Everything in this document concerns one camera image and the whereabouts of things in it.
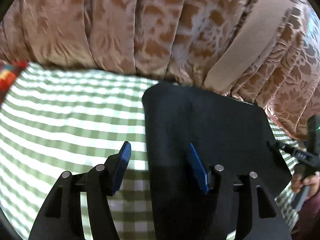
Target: maroon sleeve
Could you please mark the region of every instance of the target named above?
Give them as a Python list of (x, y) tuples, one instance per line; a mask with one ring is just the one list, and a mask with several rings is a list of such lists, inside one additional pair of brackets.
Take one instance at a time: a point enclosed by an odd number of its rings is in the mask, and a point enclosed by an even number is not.
[(311, 232), (315, 223), (315, 218), (320, 212), (320, 191), (312, 198), (305, 201), (299, 212), (299, 220), (296, 224), (297, 232), (292, 235), (292, 240), (305, 240)]

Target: beige strap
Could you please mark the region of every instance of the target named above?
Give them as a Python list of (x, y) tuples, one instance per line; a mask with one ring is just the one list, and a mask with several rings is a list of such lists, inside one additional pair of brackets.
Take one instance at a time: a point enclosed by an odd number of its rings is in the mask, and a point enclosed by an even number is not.
[(226, 92), (228, 86), (256, 60), (275, 35), (290, 0), (258, 0), (238, 35), (210, 69), (204, 87)]

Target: black clip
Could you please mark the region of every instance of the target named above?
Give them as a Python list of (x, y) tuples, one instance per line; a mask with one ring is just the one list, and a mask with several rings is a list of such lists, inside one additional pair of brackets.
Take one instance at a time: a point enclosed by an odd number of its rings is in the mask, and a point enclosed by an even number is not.
[(90, 171), (72, 175), (63, 172), (47, 195), (31, 229), (29, 240), (85, 240), (80, 192), (87, 193), (88, 213), (94, 240), (119, 240), (107, 195), (120, 189), (131, 157), (125, 141), (120, 152)]
[(204, 165), (193, 145), (187, 156), (199, 188), (212, 195), (213, 212), (206, 220), (201, 240), (225, 240), (230, 233), (234, 192), (239, 193), (235, 240), (291, 240), (285, 220), (258, 174), (238, 175), (220, 164)]

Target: blue rubber grip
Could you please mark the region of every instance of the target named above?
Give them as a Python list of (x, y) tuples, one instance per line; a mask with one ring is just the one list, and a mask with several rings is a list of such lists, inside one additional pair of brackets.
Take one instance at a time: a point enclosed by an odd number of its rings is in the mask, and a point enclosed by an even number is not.
[(208, 194), (210, 191), (209, 187), (209, 175), (207, 171), (205, 170), (202, 161), (193, 146), (192, 143), (189, 145), (189, 153), (187, 155), (188, 162), (190, 163), (193, 174), (196, 177), (196, 180), (198, 182), (199, 188), (205, 193)]
[(124, 145), (121, 147), (120, 152), (120, 158), (116, 164), (113, 178), (112, 178), (112, 187), (111, 192), (114, 195), (121, 187), (121, 183), (125, 174), (125, 171), (127, 170), (128, 163), (131, 158), (131, 144), (127, 141), (124, 142)]

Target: red fabric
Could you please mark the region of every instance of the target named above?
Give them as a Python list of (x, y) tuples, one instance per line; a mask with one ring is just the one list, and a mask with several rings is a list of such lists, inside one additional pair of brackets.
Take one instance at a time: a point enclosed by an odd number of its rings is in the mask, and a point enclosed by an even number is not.
[(26, 61), (14, 62), (12, 64), (4, 61), (0, 62), (0, 105), (11, 85), (27, 66), (28, 62)]

